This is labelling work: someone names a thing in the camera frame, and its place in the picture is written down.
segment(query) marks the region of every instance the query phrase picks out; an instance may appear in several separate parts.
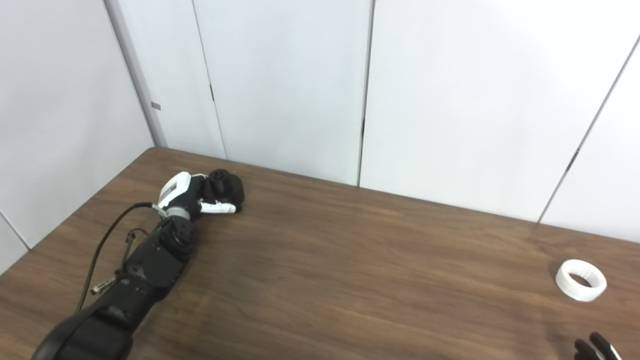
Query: white plastic ring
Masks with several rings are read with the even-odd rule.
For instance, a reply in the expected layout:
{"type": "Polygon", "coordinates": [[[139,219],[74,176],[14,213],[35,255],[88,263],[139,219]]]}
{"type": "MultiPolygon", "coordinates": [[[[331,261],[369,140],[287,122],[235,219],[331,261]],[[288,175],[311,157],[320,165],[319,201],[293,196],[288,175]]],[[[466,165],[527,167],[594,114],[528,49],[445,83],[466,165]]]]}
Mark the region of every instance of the white plastic ring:
{"type": "Polygon", "coordinates": [[[571,259],[565,261],[558,269],[556,283],[567,296],[578,301],[594,301],[607,288],[604,274],[586,261],[571,259]],[[571,274],[585,279],[589,286],[584,286],[571,278],[571,274]]]}

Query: black cable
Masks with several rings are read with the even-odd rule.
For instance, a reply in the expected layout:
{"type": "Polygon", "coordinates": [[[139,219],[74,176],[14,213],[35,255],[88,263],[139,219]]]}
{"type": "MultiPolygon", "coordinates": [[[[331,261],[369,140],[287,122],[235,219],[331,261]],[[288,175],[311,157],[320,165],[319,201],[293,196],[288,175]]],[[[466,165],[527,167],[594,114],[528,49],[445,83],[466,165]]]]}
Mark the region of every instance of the black cable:
{"type": "Polygon", "coordinates": [[[143,233],[145,236],[149,236],[149,233],[141,227],[135,227],[127,233],[127,247],[124,250],[124,254],[122,254],[122,260],[120,260],[120,268],[118,269],[120,272],[124,271],[124,264],[127,262],[127,258],[129,257],[129,251],[131,251],[131,245],[133,245],[133,241],[137,238],[136,231],[143,233]]]}
{"type": "Polygon", "coordinates": [[[80,295],[80,301],[78,302],[78,306],[76,307],[76,313],[82,310],[82,306],[86,298],[86,293],[87,291],[89,291],[89,286],[91,286],[91,278],[93,276],[93,269],[95,269],[95,263],[98,261],[98,256],[100,255],[102,246],[107,241],[107,238],[109,238],[109,235],[111,235],[111,232],[113,232],[113,229],[115,229],[115,227],[122,220],[122,218],[126,216],[129,212],[131,212],[131,210],[137,209],[137,208],[152,208],[152,207],[153,207],[152,202],[137,202],[132,206],[129,206],[125,211],[123,211],[122,214],[120,214],[120,216],[113,222],[113,224],[111,224],[111,227],[109,227],[107,232],[104,234],[104,236],[102,237],[102,240],[100,240],[100,243],[98,244],[98,247],[95,249],[95,252],[93,253],[93,259],[91,260],[91,265],[89,265],[89,272],[86,275],[86,281],[84,282],[82,295],[80,295]]]}

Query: wood grain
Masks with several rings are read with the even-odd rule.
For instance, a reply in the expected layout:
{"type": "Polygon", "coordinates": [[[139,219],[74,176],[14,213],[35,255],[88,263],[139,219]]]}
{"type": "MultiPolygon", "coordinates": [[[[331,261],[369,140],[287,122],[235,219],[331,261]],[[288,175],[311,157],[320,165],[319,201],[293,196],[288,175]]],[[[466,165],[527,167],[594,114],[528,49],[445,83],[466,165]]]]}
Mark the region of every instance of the wood grain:
{"type": "MultiPolygon", "coordinates": [[[[0,276],[0,359],[28,359],[73,312],[123,209],[178,171],[220,167],[243,179],[244,210],[197,220],[197,254],[130,359],[570,360],[591,331],[640,358],[638,244],[156,148],[0,276]],[[553,275],[568,258],[600,267],[609,289],[563,295],[553,275]]],[[[127,217],[94,282],[126,230],[156,222],[127,217]]]]}

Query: black finger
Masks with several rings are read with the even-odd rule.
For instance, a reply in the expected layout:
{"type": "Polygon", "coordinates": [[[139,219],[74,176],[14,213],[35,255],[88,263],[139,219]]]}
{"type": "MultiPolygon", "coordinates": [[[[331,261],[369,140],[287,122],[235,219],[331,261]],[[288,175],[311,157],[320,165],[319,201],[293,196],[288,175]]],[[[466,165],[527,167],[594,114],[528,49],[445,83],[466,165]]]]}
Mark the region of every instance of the black finger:
{"type": "Polygon", "coordinates": [[[592,332],[589,340],[591,340],[600,353],[602,353],[605,360],[618,360],[618,357],[616,357],[615,354],[613,354],[613,350],[611,350],[611,343],[600,335],[599,332],[592,332]]]}
{"type": "Polygon", "coordinates": [[[596,350],[593,350],[593,348],[590,347],[586,341],[578,339],[573,345],[575,346],[575,349],[578,350],[580,355],[584,356],[585,360],[600,360],[600,358],[598,357],[598,353],[596,353],[596,350]]]}

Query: robotic arm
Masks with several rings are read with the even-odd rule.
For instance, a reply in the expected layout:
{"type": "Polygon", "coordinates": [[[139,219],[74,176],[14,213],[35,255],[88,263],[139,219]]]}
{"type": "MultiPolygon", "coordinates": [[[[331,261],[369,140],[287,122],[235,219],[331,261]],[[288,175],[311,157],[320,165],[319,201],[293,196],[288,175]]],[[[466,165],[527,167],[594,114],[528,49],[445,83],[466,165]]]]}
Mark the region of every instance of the robotic arm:
{"type": "Polygon", "coordinates": [[[124,263],[110,287],[92,305],[58,324],[32,360],[123,360],[132,335],[156,302],[163,300],[195,249],[193,223],[201,213],[237,213],[244,201],[239,177],[226,170],[209,176],[181,172],[163,187],[163,218],[124,263]]]}

